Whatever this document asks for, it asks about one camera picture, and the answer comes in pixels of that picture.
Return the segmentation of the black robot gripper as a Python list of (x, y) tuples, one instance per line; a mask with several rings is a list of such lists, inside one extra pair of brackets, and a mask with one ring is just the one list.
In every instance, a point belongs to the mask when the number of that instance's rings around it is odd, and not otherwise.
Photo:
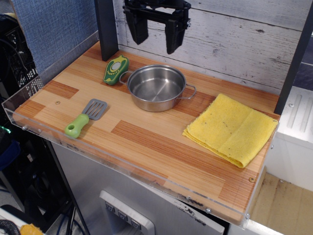
[(125, 0), (124, 13), (134, 42), (139, 45), (148, 34), (148, 22), (165, 24), (167, 53), (182, 45), (185, 30), (190, 25), (191, 4), (185, 0)]

